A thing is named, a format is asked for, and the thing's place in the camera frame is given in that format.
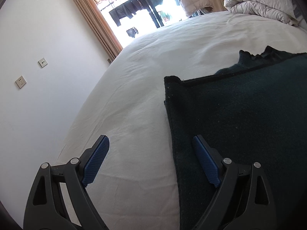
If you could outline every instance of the metal pin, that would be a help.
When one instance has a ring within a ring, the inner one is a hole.
[[[230,158],[224,158],[224,163],[226,163],[226,164],[231,164],[231,159]]]
[[[48,167],[48,163],[43,163],[41,166],[40,166],[42,169],[45,169]]]
[[[259,162],[255,162],[255,163],[254,163],[254,166],[255,166],[256,168],[260,168],[260,167],[261,167],[261,164],[260,164]]]
[[[71,164],[76,164],[76,163],[78,163],[78,162],[79,162],[79,159],[78,159],[78,158],[73,158],[73,159],[70,160],[70,163],[71,163]]]

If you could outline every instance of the dark green garment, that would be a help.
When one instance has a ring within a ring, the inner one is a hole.
[[[307,53],[240,51],[239,63],[216,75],[165,77],[165,97],[180,229],[192,229],[215,192],[191,146],[197,134],[235,163],[261,163],[281,225],[307,188]]]

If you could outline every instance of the bed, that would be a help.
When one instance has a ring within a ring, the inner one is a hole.
[[[84,103],[57,160],[79,157],[101,134],[110,138],[107,157],[87,187],[109,229],[179,229],[164,77],[211,75],[237,63],[239,50],[258,54],[267,45],[307,52],[307,31],[217,12],[163,27],[120,53]]]

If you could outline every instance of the wall socket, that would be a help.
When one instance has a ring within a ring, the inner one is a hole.
[[[22,76],[20,76],[15,82],[19,86],[19,89],[21,89],[27,83]]]
[[[42,58],[39,62],[40,66],[43,68],[45,65],[48,64],[48,62],[45,60],[45,58]]]

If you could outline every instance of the blue gripper pad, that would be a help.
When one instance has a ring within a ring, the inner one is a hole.
[[[104,136],[83,168],[83,179],[81,181],[83,187],[86,187],[94,181],[98,170],[109,151],[109,147],[109,138]]]
[[[193,137],[192,145],[208,181],[214,184],[216,188],[219,187],[221,184],[221,180],[219,177],[219,169],[213,161],[211,155],[206,150],[205,146],[202,144],[202,142],[197,136]]]

